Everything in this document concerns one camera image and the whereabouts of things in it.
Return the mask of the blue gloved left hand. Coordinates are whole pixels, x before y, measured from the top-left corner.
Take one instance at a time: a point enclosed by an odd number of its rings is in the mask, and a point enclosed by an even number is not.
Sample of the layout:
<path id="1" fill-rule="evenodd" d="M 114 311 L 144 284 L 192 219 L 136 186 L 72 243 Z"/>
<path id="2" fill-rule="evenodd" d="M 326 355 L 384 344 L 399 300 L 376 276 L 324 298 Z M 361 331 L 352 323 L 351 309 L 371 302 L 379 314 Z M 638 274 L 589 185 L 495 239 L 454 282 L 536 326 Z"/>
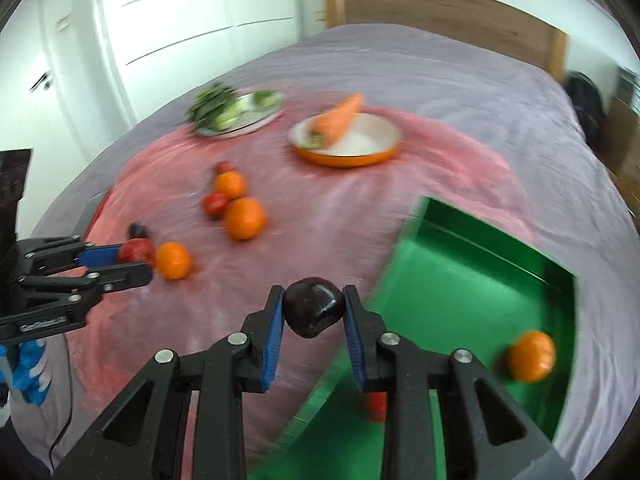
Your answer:
<path id="1" fill-rule="evenodd" d="M 42 339 L 1 346 L 1 399 L 8 393 L 32 405 L 42 405 L 51 387 L 47 344 Z"/>

